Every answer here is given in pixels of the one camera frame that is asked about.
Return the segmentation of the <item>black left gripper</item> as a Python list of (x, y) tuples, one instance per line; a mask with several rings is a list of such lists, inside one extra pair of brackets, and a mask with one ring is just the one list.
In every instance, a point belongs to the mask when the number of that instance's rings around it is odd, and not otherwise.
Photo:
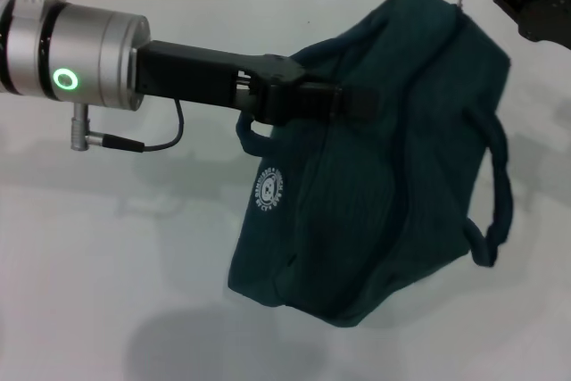
[(136, 89), (144, 95), (236, 109), (284, 126), (291, 120), (372, 120), (380, 94), (312, 76), (276, 54), (246, 55), (152, 41), (137, 49)]

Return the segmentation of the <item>dark teal insulated lunch bag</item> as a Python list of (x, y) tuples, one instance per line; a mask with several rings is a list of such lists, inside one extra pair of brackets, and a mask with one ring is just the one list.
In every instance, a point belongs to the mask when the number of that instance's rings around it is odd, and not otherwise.
[(294, 59), (380, 103), (369, 121), (292, 120), (268, 137), (239, 117), (260, 164), (228, 287), (354, 327), (462, 256), (491, 267), (514, 211), (504, 51), (455, 4), (385, 0)]

